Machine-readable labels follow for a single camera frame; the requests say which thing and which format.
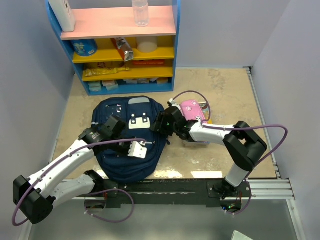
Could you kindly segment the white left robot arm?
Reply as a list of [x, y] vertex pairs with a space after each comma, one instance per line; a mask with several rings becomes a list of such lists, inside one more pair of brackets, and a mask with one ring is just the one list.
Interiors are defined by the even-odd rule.
[[86, 171], [80, 177], [68, 181], [65, 178], [105, 150], [129, 158], [144, 156], [144, 140], [123, 138], [127, 124], [117, 116], [111, 116], [105, 124], [85, 129], [74, 143], [48, 166], [25, 178], [22, 175], [13, 181], [13, 202], [16, 205], [12, 224], [16, 227], [25, 221], [17, 222], [18, 212], [32, 224], [42, 222], [57, 206], [81, 195], [105, 195], [108, 189], [104, 179], [94, 170]]

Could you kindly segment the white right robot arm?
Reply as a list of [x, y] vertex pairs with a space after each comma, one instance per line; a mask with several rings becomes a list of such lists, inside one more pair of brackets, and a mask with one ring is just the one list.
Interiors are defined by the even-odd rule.
[[230, 197], [241, 190], [240, 184], [258, 165], [268, 148], [265, 141], [244, 121], [222, 126], [202, 123], [198, 119], [187, 120], [175, 106], [158, 113], [150, 130], [165, 136], [177, 135], [187, 142], [209, 142], [226, 147], [233, 165], [222, 181], [221, 188]]

